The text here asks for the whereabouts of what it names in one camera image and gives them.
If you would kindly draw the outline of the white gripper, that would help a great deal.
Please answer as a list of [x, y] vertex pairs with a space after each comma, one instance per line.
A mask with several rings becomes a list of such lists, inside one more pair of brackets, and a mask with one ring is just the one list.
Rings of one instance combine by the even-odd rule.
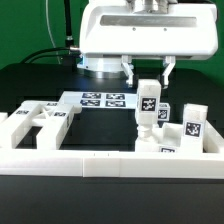
[[129, 57], [164, 58], [162, 87], [179, 60], [206, 60], [218, 49], [217, 7], [177, 3], [165, 14], [132, 10], [126, 0], [90, 0], [81, 23], [80, 50], [86, 55], [121, 57], [126, 84], [133, 86]]

